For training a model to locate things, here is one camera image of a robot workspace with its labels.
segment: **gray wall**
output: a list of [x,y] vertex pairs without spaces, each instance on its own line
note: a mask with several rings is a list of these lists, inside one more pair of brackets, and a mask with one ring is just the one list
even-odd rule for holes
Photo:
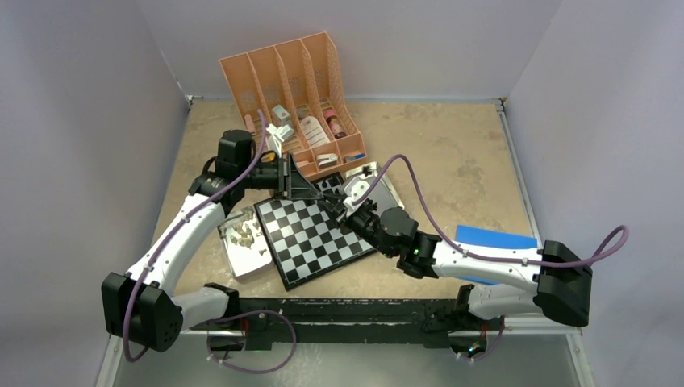
[[219,59],[328,31],[348,97],[508,95],[561,0],[140,0],[186,94],[230,95]]
[[684,385],[684,2],[564,0],[507,113],[545,238],[594,266],[585,343],[598,385]]
[[2,385],[92,385],[186,106],[134,0],[0,1]]

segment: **black and white checkered board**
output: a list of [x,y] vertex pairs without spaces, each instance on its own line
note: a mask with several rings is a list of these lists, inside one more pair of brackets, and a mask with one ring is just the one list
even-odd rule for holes
[[[339,193],[343,182],[334,173],[313,184],[322,192]],[[373,252],[352,231],[334,228],[315,202],[270,198],[254,207],[286,290]]]

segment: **small box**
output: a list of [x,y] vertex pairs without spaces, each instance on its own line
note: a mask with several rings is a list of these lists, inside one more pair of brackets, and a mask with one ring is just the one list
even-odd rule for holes
[[284,107],[276,105],[273,109],[271,109],[271,112],[273,113],[273,123],[277,127],[284,127],[285,125],[290,125],[290,127],[293,126],[290,113],[288,113]]

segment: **metal frame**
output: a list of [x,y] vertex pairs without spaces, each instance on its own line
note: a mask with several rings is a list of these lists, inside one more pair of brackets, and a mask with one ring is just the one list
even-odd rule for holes
[[[195,98],[200,98],[200,96],[190,96],[190,105],[192,103],[192,100]],[[495,99],[489,100],[488,102],[494,103],[494,106],[496,107],[499,119],[501,121],[501,126],[506,137],[509,153],[511,155],[511,163],[513,164],[515,175],[517,177],[520,197],[523,201],[523,206],[528,217],[530,231],[534,238],[537,240],[538,246],[541,247],[541,237],[539,229],[536,225],[534,212],[532,210],[532,204],[530,203],[530,198],[525,185],[525,181],[523,179],[523,174],[520,170],[518,156],[515,152],[515,146],[511,138],[511,133],[508,127],[503,101],[501,99]],[[208,333],[209,331],[198,330],[181,332],[182,335],[207,335]],[[212,330],[211,334],[222,336],[241,336],[241,333],[239,331],[231,330]],[[479,335],[479,331],[456,331],[449,334],[449,337],[462,337],[473,335]],[[577,373],[580,386],[595,387],[594,378],[590,370],[589,362],[586,358],[586,353],[582,342],[582,331],[580,329],[557,324],[543,316],[528,315],[507,318],[506,330],[504,331],[504,335],[565,335],[568,343],[568,350],[571,355],[573,366]],[[123,343],[119,337],[112,336],[110,338],[107,344],[107,349],[105,352],[104,360],[102,362],[100,374],[98,376],[96,384],[97,387],[109,387],[114,384],[116,372],[122,357],[122,346]]]

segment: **wooden table surface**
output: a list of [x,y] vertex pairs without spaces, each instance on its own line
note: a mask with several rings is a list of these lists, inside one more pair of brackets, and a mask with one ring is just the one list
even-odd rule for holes
[[[348,102],[364,136],[369,160],[381,164],[403,153],[413,164],[427,206],[453,235],[457,224],[530,235],[506,138],[493,104]],[[173,167],[155,238],[169,225],[205,161],[215,156],[227,129],[242,127],[233,102],[195,102]],[[388,175],[419,229],[434,233],[404,165]],[[268,198],[248,191],[237,208]],[[217,233],[199,248],[181,276],[176,294],[217,282],[243,297],[454,298],[465,283],[454,278],[416,280],[396,269],[397,258],[373,254],[286,292],[275,266],[246,281],[231,276]]]

